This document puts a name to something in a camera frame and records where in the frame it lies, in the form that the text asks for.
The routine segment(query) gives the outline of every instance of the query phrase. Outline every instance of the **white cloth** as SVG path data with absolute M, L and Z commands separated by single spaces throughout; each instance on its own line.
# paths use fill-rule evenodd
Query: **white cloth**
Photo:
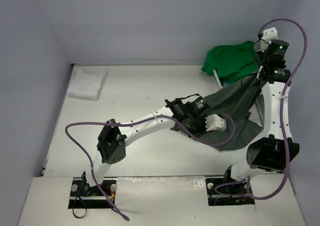
M 97 100 L 104 82 L 105 73 L 89 74 L 81 70 L 75 72 L 67 94 L 69 97 Z

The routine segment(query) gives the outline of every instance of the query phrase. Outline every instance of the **gray fabric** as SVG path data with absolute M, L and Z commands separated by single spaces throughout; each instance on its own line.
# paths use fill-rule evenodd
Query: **gray fabric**
M 228 114 L 236 125 L 236 133 L 231 141 L 218 147 L 220 151 L 236 150 L 247 146 L 261 131 L 262 127 L 249 120 L 250 107 L 254 104 L 257 96 L 261 92 L 260 80 L 255 76 L 245 77 L 242 81 L 222 88 L 216 93 L 204 97 L 209 109 L 205 112 L 212 114 Z M 226 120 L 226 130 L 212 131 L 202 135 L 200 138 L 209 143 L 219 143 L 225 141 L 232 132 L 232 124 Z

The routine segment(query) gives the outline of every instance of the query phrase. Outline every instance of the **gray wall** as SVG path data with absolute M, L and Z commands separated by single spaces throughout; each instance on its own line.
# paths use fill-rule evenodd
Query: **gray wall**
M 72 63 L 202 63 L 256 38 L 282 0 L 38 0 Z
M 0 225 L 40 174 L 70 65 L 36 0 L 0 0 Z
M 300 153 L 291 163 L 290 175 L 296 197 L 308 226 L 320 225 L 320 66 L 319 0 L 283 0 L 278 17 L 293 18 L 303 25 L 308 36 L 307 55 L 293 78 L 289 119 L 293 139 L 300 143 Z M 286 60 L 293 69 L 303 50 L 301 32 L 287 23 L 274 24 L 279 35 L 290 43 Z

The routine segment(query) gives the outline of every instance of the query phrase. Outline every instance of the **white table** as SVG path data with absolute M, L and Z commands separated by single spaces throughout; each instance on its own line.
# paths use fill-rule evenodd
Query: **white table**
M 65 126 L 72 122 L 117 122 L 137 119 L 173 100 L 199 93 L 202 96 L 219 89 L 215 77 L 200 70 L 201 66 L 86 66 L 86 72 L 108 71 L 98 101 L 66 97 L 53 136 L 44 176 L 79 177 L 89 168 L 84 153 L 67 138 Z M 254 110 L 251 116 L 259 123 Z M 97 136 L 102 127 L 79 126 L 71 134 L 91 156 L 97 150 Z M 197 143 L 181 133 L 162 130 L 141 138 L 126 148 L 126 158 L 113 165 L 106 176 L 174 176 L 219 175 L 245 158 L 246 148 L 219 152 Z
M 229 165 L 244 159 L 247 149 L 219 152 L 170 130 L 146 136 L 127 147 L 126 158 L 113 165 L 106 175 L 118 177 L 116 204 L 131 218 L 130 222 L 109 209 L 89 209 L 85 218 L 74 218 L 68 209 L 70 187 L 73 177 L 80 177 L 89 169 L 89 162 L 65 135 L 67 124 L 105 122 L 111 118 L 130 121 L 156 111 L 165 104 L 164 99 L 194 93 L 206 96 L 219 89 L 215 78 L 201 72 L 200 66 L 88 66 L 75 67 L 74 72 L 78 69 L 108 71 L 100 98 L 65 98 L 44 177 L 32 181 L 20 226 L 305 226 L 289 181 L 280 194 L 270 200 L 255 201 L 255 205 L 208 206 L 202 175 L 223 174 Z M 251 112 L 252 120 L 259 123 L 257 111 L 252 108 Z M 91 156 L 96 152 L 100 131 L 99 126 L 70 129 Z M 271 193 L 282 177 L 273 173 L 253 178 L 255 195 Z
M 280 174 L 252 179 L 258 196 L 272 192 Z M 226 226 L 305 226 L 290 182 L 275 197 L 255 201 L 255 205 L 208 206 L 205 178 L 152 177 L 118 178 L 116 204 L 130 217 L 126 222 L 110 209 L 88 209 L 83 219 L 68 209 L 72 177 L 34 178 L 19 226 L 87 225 L 226 225 Z M 76 209 L 78 215 L 83 209 Z

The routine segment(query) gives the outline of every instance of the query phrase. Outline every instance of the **robotic arm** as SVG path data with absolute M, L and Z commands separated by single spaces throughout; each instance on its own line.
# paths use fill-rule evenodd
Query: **robotic arm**
M 102 183 L 106 172 L 112 164 L 123 160 L 126 156 L 126 147 L 141 137 L 163 129 L 173 129 L 176 123 L 168 118 L 159 116 L 168 116 L 180 122 L 193 135 L 200 136 L 212 130 L 225 130 L 226 121 L 218 115 L 206 116 L 204 111 L 208 108 L 207 103 L 202 96 L 199 96 L 193 102 L 183 103 L 182 99 L 176 98 L 174 101 L 165 100 L 166 106 L 159 110 L 139 118 L 135 121 L 122 124 L 134 124 L 149 118 L 154 120 L 145 123 L 139 123 L 130 127 L 112 127 L 105 126 L 98 136 L 97 152 L 93 161 L 94 175 L 98 183 Z M 107 123 L 116 123 L 114 119 Z M 91 170 L 82 174 L 82 179 L 87 187 L 95 186 Z
M 285 95 L 282 96 L 282 91 L 291 75 L 290 70 L 285 69 L 284 60 L 289 44 L 278 40 L 275 28 L 264 30 L 259 39 L 261 40 L 261 51 L 259 52 L 261 66 L 257 78 L 260 81 L 264 98 L 264 129 L 260 134 L 260 139 L 248 146 L 246 158 L 241 163 L 228 167 L 224 174 L 224 182 L 241 181 L 266 171 L 284 170 L 286 167 L 284 140 L 287 140 L 289 144 L 290 161 L 298 154 L 300 148 L 298 143 L 293 142 L 289 128 L 288 94 L 290 87 L 287 87 Z M 283 138 L 280 125 L 280 100 L 282 97 L 284 97 L 283 114 L 287 138 Z M 112 164 L 124 159 L 126 147 L 131 143 L 156 131 L 175 127 L 174 121 L 168 118 L 158 118 L 160 115 L 176 119 L 195 136 L 201 136 L 211 130 L 226 128 L 225 120 L 218 115 L 207 116 L 204 114 L 208 105 L 201 96 L 195 101 L 185 104 L 182 103 L 182 99 L 185 98 L 177 98 L 172 102 L 165 100 L 164 107 L 130 123 L 134 124 L 152 117 L 154 120 L 131 127 L 105 126 L 98 137 L 97 152 L 93 161 L 94 175 L 98 183 L 103 182 L 104 176 Z M 96 185 L 90 170 L 82 174 L 82 180 L 86 187 Z

